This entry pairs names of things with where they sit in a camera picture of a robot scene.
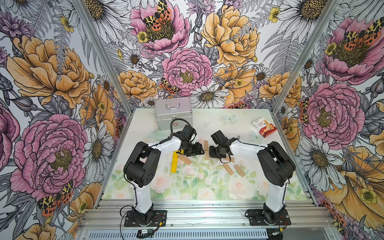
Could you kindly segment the yellow short block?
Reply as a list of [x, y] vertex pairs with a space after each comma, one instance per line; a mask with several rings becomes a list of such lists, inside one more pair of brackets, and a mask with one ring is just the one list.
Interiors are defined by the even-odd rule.
[[171, 173], [176, 173], [178, 167], [178, 157], [172, 159]]
[[177, 160], [179, 157], [179, 153], [178, 152], [173, 152], [173, 160]]

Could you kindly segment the wooden block diagonal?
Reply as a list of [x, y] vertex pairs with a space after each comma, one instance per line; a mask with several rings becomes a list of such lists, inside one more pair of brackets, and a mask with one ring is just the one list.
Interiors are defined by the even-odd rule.
[[231, 169], [231, 167], [228, 164], [223, 164], [223, 167], [230, 176], [234, 174], [234, 171]]

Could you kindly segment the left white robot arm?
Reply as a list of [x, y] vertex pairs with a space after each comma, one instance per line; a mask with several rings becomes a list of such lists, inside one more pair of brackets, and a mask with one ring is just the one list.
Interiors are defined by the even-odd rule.
[[150, 184], [156, 175], [162, 154], [173, 152], [186, 157], [205, 154], [202, 144], [175, 136], [152, 144], [138, 142], [134, 147], [124, 166], [126, 181], [133, 185], [135, 191], [135, 203], [127, 216], [126, 227], [129, 226], [129, 221], [141, 226], [151, 223], [154, 204], [151, 200]]

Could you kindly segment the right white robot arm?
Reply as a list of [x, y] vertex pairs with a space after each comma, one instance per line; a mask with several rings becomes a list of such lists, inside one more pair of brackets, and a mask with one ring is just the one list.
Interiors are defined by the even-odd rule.
[[296, 165], [278, 142], [256, 145], [233, 138], [226, 143], [209, 146], [209, 155], [215, 159], [241, 156], [258, 160], [269, 182], [268, 195], [262, 211], [263, 221], [267, 225], [276, 225], [286, 217], [286, 188]]

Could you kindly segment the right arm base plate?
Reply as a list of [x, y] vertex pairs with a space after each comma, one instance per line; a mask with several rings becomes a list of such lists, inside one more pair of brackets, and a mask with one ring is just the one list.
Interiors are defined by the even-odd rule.
[[269, 210], [247, 210], [245, 217], [249, 220], [251, 226], [290, 226], [291, 219], [286, 209], [274, 213]]

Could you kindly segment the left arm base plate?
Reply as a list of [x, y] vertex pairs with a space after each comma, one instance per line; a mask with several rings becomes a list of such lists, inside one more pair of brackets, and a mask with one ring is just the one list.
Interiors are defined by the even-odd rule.
[[124, 218], [124, 227], [165, 227], [167, 213], [166, 210], [150, 210], [146, 214], [142, 214], [131, 210]]

